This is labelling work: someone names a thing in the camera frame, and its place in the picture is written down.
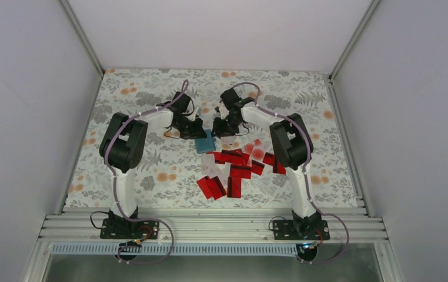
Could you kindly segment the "teal leather card holder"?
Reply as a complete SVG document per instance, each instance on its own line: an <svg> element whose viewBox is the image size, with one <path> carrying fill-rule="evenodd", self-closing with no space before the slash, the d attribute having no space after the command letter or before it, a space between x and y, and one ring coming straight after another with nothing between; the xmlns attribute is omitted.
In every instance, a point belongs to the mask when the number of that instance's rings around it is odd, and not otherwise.
<svg viewBox="0 0 448 282"><path fill-rule="evenodd" d="M204 138L195 139L195 148L198 154L214 152L216 150L215 138L212 136L210 129L205 129L206 136Z"/></svg>

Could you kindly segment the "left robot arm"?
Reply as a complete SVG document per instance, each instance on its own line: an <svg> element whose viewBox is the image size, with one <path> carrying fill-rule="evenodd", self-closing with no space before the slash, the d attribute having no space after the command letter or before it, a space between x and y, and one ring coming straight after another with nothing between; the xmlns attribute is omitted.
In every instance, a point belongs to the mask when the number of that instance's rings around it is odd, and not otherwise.
<svg viewBox="0 0 448 282"><path fill-rule="evenodd" d="M133 170L141 163L148 133L161 129L176 129L184 140L207 137L192 98L176 92L172 100L151 110L133 116L115 113L100 145L100 156L112 176L114 200L108 212L108 223L124 238L134 236L139 224Z"/></svg>

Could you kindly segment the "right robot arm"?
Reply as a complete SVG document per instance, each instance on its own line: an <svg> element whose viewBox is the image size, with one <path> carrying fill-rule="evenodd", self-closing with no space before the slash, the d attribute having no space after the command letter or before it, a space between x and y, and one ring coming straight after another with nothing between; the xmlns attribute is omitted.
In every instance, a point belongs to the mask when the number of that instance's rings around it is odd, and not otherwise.
<svg viewBox="0 0 448 282"><path fill-rule="evenodd" d="M321 215L310 196L310 161L313 150L302 117L289 116L264 108L254 98L240 98L233 88L224 91L218 106L220 117L214 119L212 134L216 137L236 136L239 126L251 123L270 134L273 153L289 177L293 194L293 231L300 239L308 239L316 231Z"/></svg>

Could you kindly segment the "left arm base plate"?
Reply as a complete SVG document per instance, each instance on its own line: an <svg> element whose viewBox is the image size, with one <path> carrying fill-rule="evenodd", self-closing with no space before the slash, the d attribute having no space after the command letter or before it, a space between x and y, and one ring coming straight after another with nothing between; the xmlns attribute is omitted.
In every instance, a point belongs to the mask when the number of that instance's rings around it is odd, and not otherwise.
<svg viewBox="0 0 448 282"><path fill-rule="evenodd" d="M155 240L158 238L159 228L160 224L158 221L131 222L105 219L102 223L99 237L101 239Z"/></svg>

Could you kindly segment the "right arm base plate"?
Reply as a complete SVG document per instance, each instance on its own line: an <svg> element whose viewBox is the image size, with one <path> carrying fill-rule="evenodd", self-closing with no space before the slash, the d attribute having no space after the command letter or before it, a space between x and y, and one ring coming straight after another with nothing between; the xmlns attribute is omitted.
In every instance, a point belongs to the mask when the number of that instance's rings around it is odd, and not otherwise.
<svg viewBox="0 0 448 282"><path fill-rule="evenodd" d="M273 232L274 239L280 241L330 240L326 220L321 220L311 227L299 227L293 220L276 219L271 222L269 228Z"/></svg>

